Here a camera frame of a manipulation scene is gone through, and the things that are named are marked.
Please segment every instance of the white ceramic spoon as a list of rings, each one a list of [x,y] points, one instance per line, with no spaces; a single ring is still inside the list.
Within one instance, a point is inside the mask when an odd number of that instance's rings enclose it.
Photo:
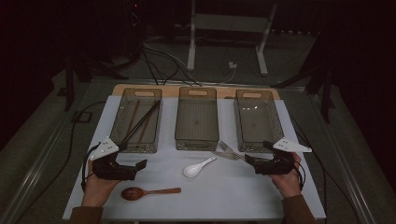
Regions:
[[[184,167],[183,174],[186,177],[193,178],[193,177],[195,177],[196,175],[199,174],[199,172],[202,170],[202,168],[205,165],[207,165],[208,163],[210,163],[212,161],[215,161],[215,160],[216,160],[216,157],[212,156],[212,157],[210,157],[210,158],[208,158],[205,161],[202,161],[200,163],[186,166],[186,167]]]

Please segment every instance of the wooden spoon handle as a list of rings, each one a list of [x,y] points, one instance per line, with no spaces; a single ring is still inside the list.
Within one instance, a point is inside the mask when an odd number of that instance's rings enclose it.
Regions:
[[[150,193],[180,193],[181,188],[174,188],[174,189],[156,189],[156,190],[148,190],[146,191],[147,194]]]

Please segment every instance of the floor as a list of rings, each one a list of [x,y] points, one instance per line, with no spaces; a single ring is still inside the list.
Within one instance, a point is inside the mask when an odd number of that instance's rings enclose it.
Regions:
[[[188,72],[184,69],[184,73],[178,70],[173,78],[166,80],[177,70],[175,60],[178,69],[183,69],[187,62],[189,39],[153,36],[145,41],[145,52],[154,75],[148,68],[147,59],[142,56],[136,64],[120,71],[128,77],[126,80],[116,80],[97,71],[91,83],[79,83],[75,79],[76,99],[68,112],[64,111],[65,99],[57,96],[58,90],[64,87],[64,72],[54,77],[55,90],[0,154],[1,222],[66,222],[62,220],[64,208],[104,104],[89,108],[92,113],[89,122],[73,125],[73,117],[85,106],[105,101],[115,85],[155,82],[194,85],[194,80],[202,85],[268,87],[296,75],[315,43],[315,37],[310,35],[270,34],[264,50],[269,75],[263,77],[254,51],[259,40],[253,35],[242,39],[214,38],[210,34],[199,37],[195,70]],[[164,57],[153,49],[172,56]],[[236,68],[230,68],[229,63],[236,63]],[[308,81],[309,77],[278,92],[301,136],[301,143],[308,144],[309,141],[316,152],[305,154],[305,158],[326,207],[327,223],[394,223],[396,196],[373,159],[337,87],[332,86],[331,122],[326,123],[319,112],[320,93],[309,95],[304,92]],[[119,222],[104,220],[104,223]],[[280,223],[280,220],[260,223]]]

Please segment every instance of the metal fork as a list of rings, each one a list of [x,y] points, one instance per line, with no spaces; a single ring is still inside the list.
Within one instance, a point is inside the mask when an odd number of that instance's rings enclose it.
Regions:
[[[231,147],[229,147],[227,144],[225,144],[225,143],[224,143],[223,141],[221,141],[221,140],[219,141],[219,146],[220,146],[225,152],[230,153],[230,154],[233,154],[233,155],[235,155],[236,157],[238,157],[238,158],[241,159],[241,160],[245,160],[245,158],[244,158],[243,156],[241,156],[241,155],[235,153]]]

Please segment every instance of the forearm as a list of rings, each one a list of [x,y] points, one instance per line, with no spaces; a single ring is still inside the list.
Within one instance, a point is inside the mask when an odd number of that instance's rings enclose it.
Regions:
[[[99,224],[102,213],[102,207],[75,207],[68,224]]]
[[[316,223],[303,195],[285,198],[282,205],[288,224]]]

